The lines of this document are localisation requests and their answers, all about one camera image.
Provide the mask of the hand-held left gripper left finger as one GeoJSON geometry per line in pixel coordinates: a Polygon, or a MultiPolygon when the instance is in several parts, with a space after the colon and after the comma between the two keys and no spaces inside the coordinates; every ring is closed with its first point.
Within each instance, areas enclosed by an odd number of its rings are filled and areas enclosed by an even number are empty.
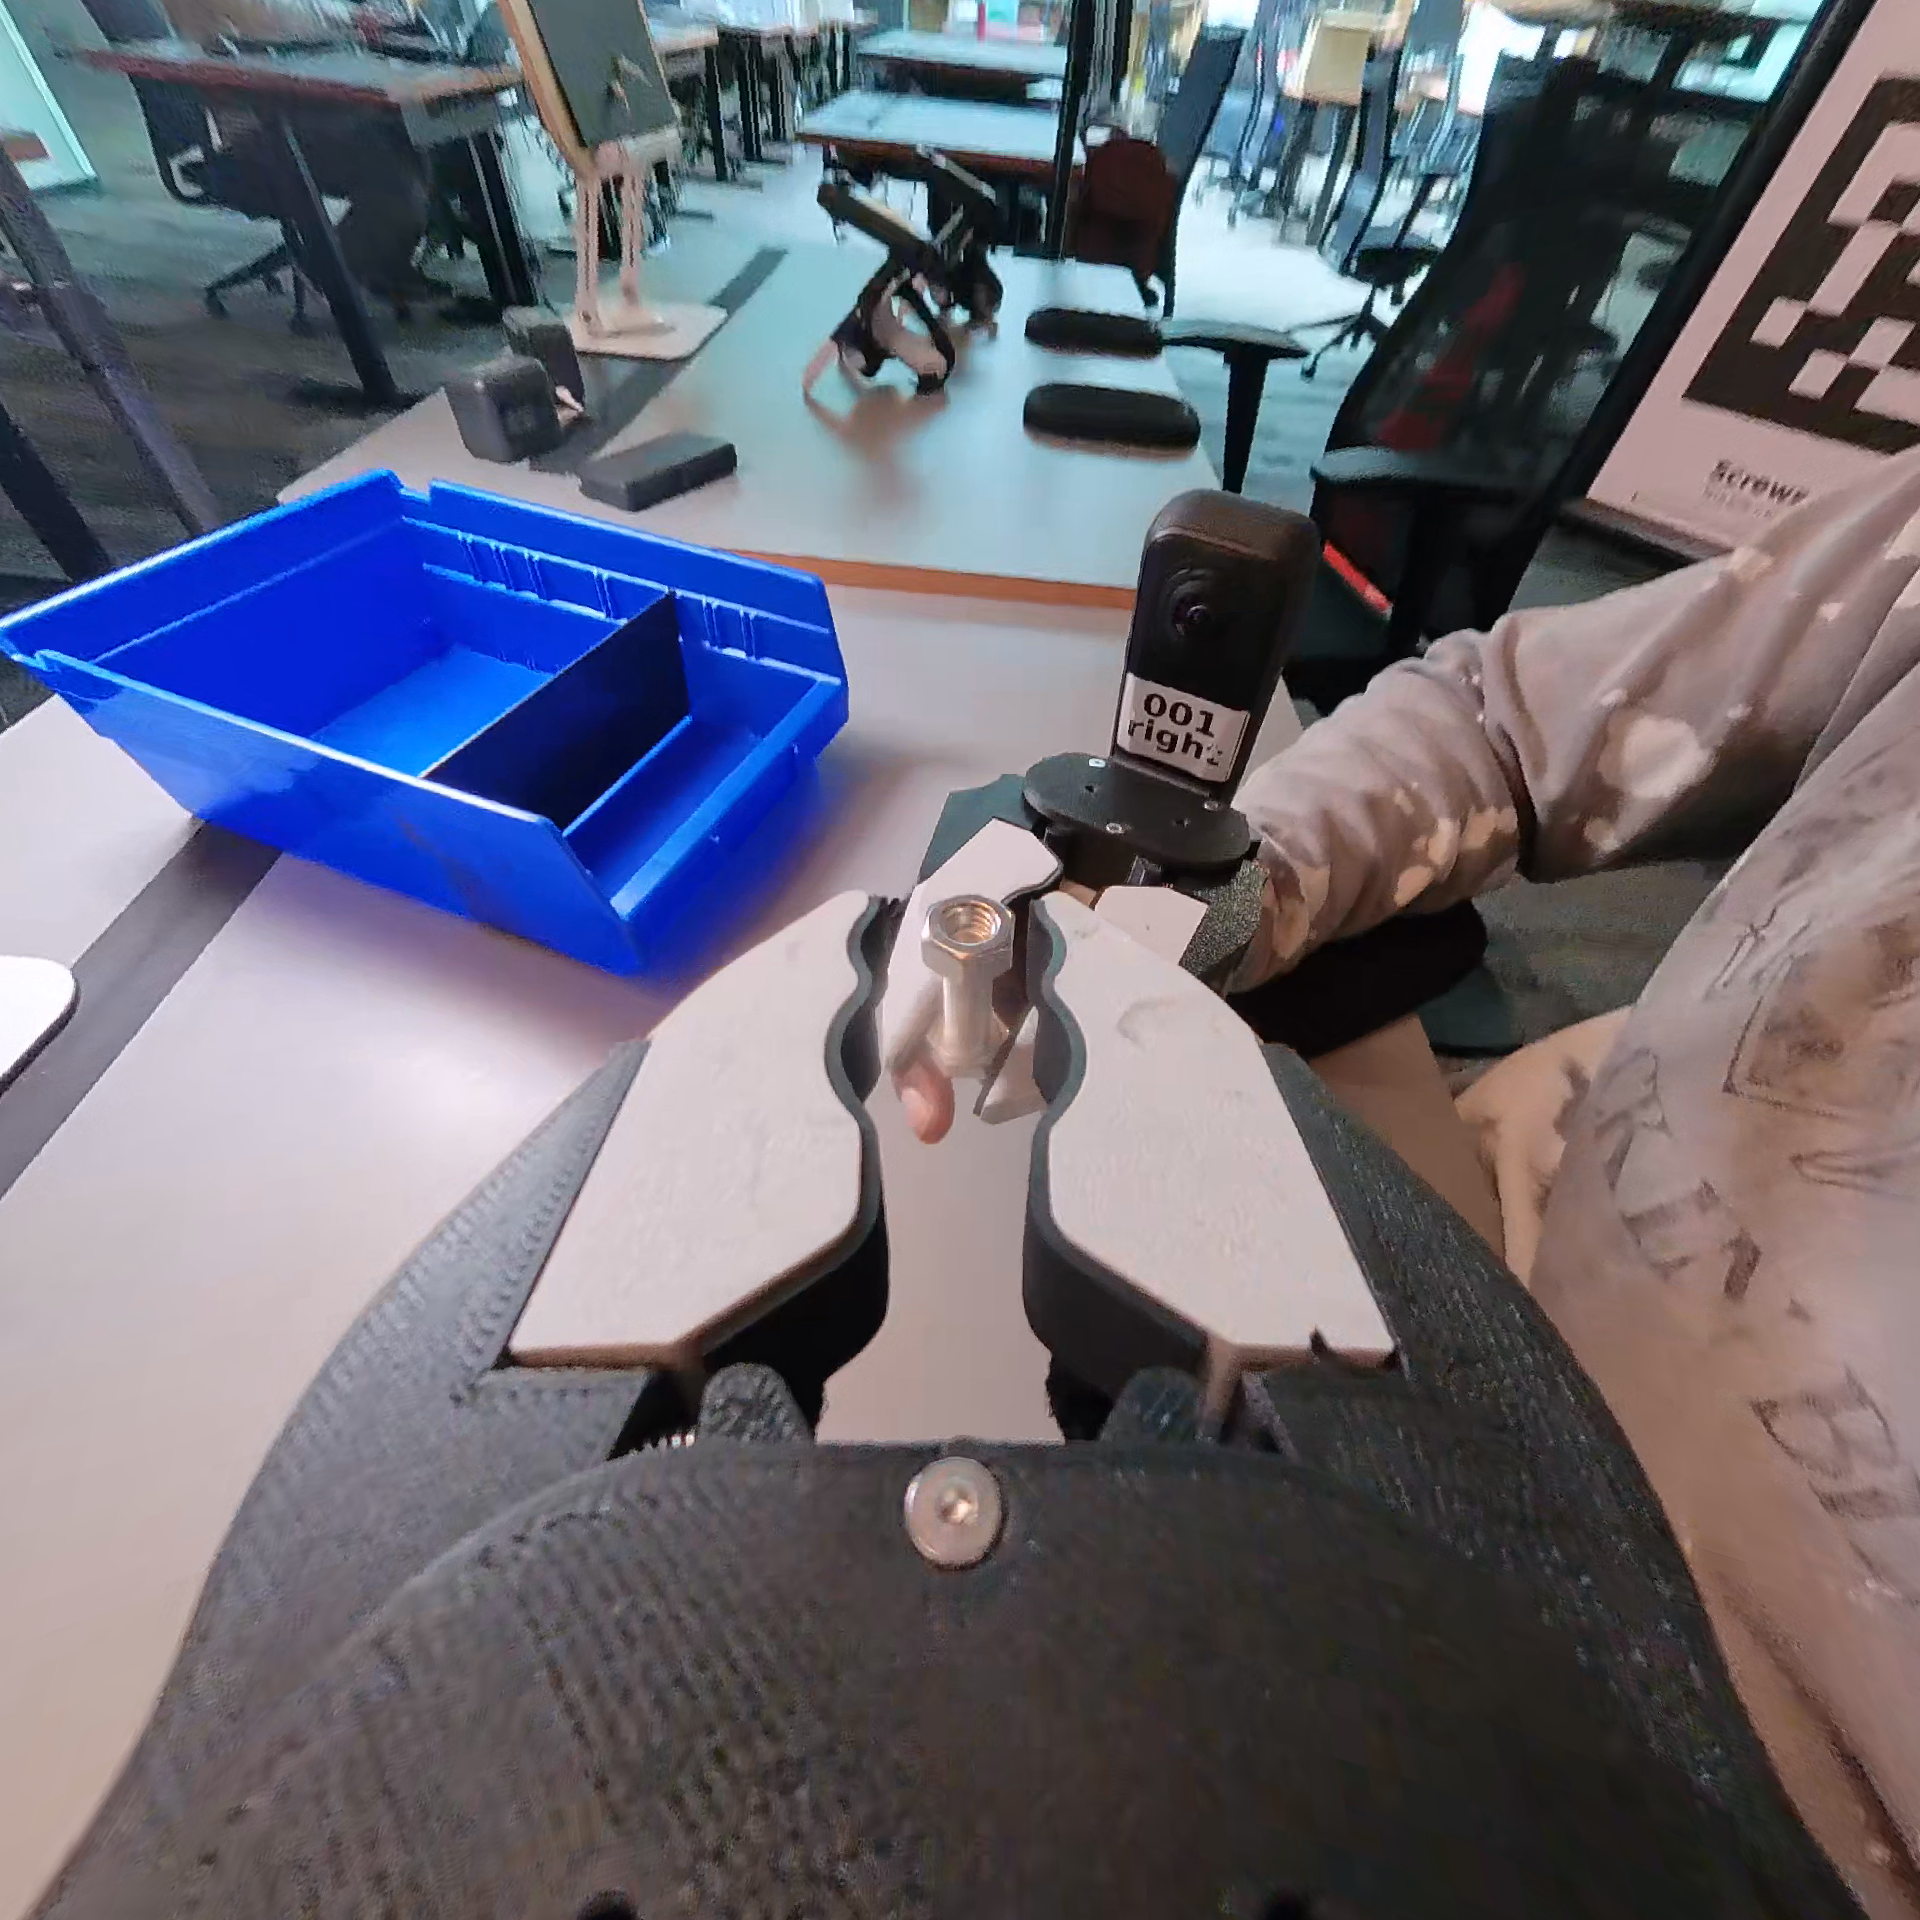
{"type": "Polygon", "coordinates": [[[612,1447],[687,1442],[758,1365],[823,1413],[888,1310],[876,1008],[888,906],[840,892],[638,1044],[508,1333],[522,1371],[644,1374],[612,1447]]]}

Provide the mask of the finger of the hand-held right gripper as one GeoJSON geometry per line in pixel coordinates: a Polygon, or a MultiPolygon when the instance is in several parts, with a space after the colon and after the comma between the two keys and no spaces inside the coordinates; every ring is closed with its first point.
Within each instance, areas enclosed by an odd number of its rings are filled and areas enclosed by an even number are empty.
{"type": "MultiPolygon", "coordinates": [[[[1101,929],[1108,947],[1113,947],[1113,941],[1128,941],[1162,962],[1162,973],[1172,973],[1174,987],[1206,989],[1199,973],[1182,962],[1191,938],[1206,922],[1202,903],[1162,886],[1115,886],[1108,890],[1086,912],[1080,912],[1080,919],[1089,919],[1101,929]]],[[[1031,952],[1023,962],[1023,989],[1027,989],[1027,999],[1017,1008],[1011,1038],[1003,1044],[994,1065],[978,1083],[975,1117],[983,1124],[1009,1124],[1040,1113],[1048,1103],[1048,1077],[1056,1076],[1056,1069],[1048,1069],[1043,1063],[1060,1051],[1060,1041],[1043,1034],[1048,1011],[1038,999],[1038,987],[1043,987],[1043,967],[1052,962],[1048,931],[1036,931],[1027,947],[1031,952]]]]}
{"type": "Polygon", "coordinates": [[[955,854],[932,863],[911,894],[911,938],[925,938],[940,903],[983,898],[1015,906],[1052,892],[1060,860],[1040,835],[1015,822],[983,822],[955,854]]]}

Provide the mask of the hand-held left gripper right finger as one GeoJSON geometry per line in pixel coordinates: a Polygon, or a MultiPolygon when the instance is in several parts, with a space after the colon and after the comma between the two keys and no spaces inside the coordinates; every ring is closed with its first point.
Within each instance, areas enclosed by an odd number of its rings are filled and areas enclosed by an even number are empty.
{"type": "Polygon", "coordinates": [[[1073,898],[1027,923],[1038,1020],[1023,1306],[1053,1371],[1118,1400],[1185,1374],[1223,1427],[1245,1374],[1396,1341],[1257,1034],[1073,898]]]}

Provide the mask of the silver hex bolt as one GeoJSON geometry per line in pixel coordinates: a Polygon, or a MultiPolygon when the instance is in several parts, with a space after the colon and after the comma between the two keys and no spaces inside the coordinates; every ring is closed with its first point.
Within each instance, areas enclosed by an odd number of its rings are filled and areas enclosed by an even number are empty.
{"type": "Polygon", "coordinates": [[[994,1011],[994,971],[965,962],[961,971],[925,967],[899,1007],[899,1029],[888,1044],[888,1070],[938,1069],[943,1077],[983,1080],[994,1065],[1006,1024],[994,1011]]]}

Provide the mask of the grey wood-edged table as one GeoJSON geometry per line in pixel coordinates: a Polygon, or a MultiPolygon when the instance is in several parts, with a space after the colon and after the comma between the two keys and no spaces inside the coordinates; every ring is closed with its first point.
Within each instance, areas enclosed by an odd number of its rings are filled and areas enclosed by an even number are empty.
{"type": "Polygon", "coordinates": [[[862,240],[772,246],[770,279],[720,331],[624,421],[612,448],[671,430],[730,440],[739,472],[638,515],[588,501],[569,472],[469,462],[445,394],[427,394],[279,501],[390,472],[406,487],[476,487],[633,522],[651,537],[729,550],[811,573],[830,584],[906,587],[1118,612],[1134,602],[1143,534],[1185,490],[1212,487],[1202,452],[1086,452],[1036,438],[1023,424],[1027,390],[1109,383],[1174,394],[1165,361],[1083,364],[1036,349],[1027,309],[1138,309],[1118,268],[994,258],[994,331],[955,345],[940,394],[915,394],[904,371],[855,386],[830,367],[802,390],[802,370],[849,309],[877,261],[862,240]]]}

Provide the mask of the black plastic bin divider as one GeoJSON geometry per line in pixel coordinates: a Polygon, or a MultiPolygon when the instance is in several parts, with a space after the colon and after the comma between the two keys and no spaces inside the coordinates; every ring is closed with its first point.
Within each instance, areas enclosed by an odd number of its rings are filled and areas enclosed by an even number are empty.
{"type": "Polygon", "coordinates": [[[425,782],[573,829],[687,714],[678,598],[665,587],[425,782]]]}

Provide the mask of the black mesh office chair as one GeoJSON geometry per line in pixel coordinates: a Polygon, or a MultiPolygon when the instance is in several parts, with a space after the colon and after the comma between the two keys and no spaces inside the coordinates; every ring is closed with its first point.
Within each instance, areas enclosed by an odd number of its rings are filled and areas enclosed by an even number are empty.
{"type": "Polygon", "coordinates": [[[1563,60],[1483,119],[1451,234],[1343,400],[1311,464],[1322,573],[1286,664],[1331,711],[1385,666],[1497,621],[1596,464],[1630,370],[1676,143],[1647,90],[1563,60]]]}

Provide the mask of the black flat case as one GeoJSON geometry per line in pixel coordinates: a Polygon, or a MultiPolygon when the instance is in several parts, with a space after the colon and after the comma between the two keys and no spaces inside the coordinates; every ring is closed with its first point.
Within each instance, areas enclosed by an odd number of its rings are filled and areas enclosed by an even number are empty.
{"type": "Polygon", "coordinates": [[[576,472],[582,493],[621,513],[644,513],[678,501],[739,472],[739,448],[726,438],[669,430],[588,456],[576,472]]]}

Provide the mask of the person's patterned sweatshirt torso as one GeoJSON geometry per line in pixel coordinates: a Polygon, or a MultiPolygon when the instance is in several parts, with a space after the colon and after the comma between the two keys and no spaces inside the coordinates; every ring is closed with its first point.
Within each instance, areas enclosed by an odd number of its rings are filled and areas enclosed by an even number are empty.
{"type": "Polygon", "coordinates": [[[1916,1917],[1916,728],[1828,752],[1631,1008],[1459,1113],[1780,1781],[1916,1917]]]}

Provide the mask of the brown office chair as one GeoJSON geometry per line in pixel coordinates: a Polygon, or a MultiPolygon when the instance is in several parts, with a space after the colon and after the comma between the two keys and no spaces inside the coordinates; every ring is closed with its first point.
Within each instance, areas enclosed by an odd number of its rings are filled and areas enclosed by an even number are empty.
{"type": "Polygon", "coordinates": [[[1064,251],[1086,264],[1127,268],[1158,309],[1162,345],[1213,354],[1226,375],[1221,485],[1240,493],[1273,364],[1307,361],[1278,326],[1174,316],[1174,228],[1185,180],[1153,140],[1109,133],[1083,160],[1064,251]]]}

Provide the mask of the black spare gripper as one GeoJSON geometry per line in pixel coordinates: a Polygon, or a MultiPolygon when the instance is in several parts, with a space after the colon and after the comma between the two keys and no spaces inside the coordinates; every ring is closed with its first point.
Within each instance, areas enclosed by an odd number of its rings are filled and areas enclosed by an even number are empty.
{"type": "Polygon", "coordinates": [[[943,217],[940,226],[925,228],[884,205],[846,167],[823,173],[818,209],[837,228],[877,243],[881,264],[809,361],[802,394],[811,394],[830,367],[876,383],[888,364],[915,375],[916,394],[938,394],[955,367],[951,319],[961,331],[999,319],[1003,282],[989,258],[999,226],[994,192],[927,146],[906,150],[904,178],[927,186],[927,205],[943,217]]]}

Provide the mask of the white fiducial marker board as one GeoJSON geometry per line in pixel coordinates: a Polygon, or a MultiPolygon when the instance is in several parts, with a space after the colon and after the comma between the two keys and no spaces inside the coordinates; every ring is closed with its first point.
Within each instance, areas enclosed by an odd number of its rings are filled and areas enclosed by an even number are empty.
{"type": "Polygon", "coordinates": [[[1916,4],[1867,4],[1585,493],[1728,550],[1916,444],[1916,4]]]}

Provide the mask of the white document stand base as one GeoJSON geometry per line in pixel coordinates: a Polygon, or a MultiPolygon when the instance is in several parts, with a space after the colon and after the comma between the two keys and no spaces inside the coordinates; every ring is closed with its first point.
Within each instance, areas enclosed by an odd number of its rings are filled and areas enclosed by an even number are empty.
{"type": "Polygon", "coordinates": [[[79,980],[49,958],[3,953],[3,1058],[0,1090],[58,1038],[79,1007],[79,980]]]}

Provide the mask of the blue plastic bin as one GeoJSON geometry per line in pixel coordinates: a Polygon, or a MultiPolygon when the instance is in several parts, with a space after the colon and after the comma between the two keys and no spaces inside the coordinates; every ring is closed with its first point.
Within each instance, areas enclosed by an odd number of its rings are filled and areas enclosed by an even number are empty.
{"type": "Polygon", "coordinates": [[[397,475],[9,614],[3,652],[197,820],[624,976],[851,711],[818,577],[397,475]],[[425,782],[665,587],[691,714],[573,829],[425,782]]]}

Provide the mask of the wooden easel black panel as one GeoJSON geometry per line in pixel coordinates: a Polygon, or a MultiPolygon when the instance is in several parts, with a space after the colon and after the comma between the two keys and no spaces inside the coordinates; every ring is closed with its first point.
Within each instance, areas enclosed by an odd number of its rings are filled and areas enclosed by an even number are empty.
{"type": "Polygon", "coordinates": [[[646,186],[683,160],[683,124],[638,4],[496,4],[539,124],[572,173],[572,343],[683,364],[726,324],[715,304],[638,288],[646,186]]]}

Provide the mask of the wooden office desk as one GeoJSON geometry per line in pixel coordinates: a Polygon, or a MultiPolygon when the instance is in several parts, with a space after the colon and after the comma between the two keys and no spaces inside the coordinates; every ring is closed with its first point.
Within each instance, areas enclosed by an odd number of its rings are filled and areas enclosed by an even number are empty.
{"type": "Polygon", "coordinates": [[[293,331],[310,331],[306,298],[321,298],[359,410],[402,410],[412,394],[396,383],[370,288],[342,251],[310,136],[390,160],[380,178],[420,180],[427,232],[448,213],[452,240],[465,240],[484,264],[484,319],[539,298],[505,173],[512,68],[386,60],[342,42],[228,42],[216,51],[180,37],[80,46],[67,60],[130,84],[157,178],[180,205],[276,228],[272,251],[205,284],[205,314],[223,319],[226,294],[251,282],[290,282],[293,331]]]}

